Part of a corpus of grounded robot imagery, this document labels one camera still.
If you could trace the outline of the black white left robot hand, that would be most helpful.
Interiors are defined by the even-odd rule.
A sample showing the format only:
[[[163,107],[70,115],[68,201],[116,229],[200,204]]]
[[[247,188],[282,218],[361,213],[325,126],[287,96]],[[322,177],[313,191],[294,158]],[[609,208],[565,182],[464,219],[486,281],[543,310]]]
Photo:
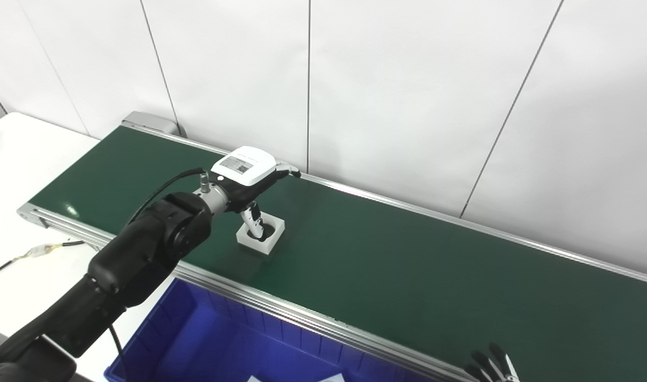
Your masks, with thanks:
[[[249,235],[263,242],[270,234],[265,232],[257,198],[287,176],[300,178],[302,172],[264,150],[241,146],[213,164],[209,181],[212,189],[222,194],[224,211],[240,214]]]

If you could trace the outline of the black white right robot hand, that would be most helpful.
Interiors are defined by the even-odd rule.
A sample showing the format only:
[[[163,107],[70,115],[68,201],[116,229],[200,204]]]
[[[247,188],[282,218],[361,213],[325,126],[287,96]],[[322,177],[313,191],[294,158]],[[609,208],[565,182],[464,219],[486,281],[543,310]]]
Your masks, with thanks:
[[[475,363],[464,366],[464,371],[478,381],[520,381],[512,359],[498,344],[490,343],[492,357],[480,351],[471,354]]]

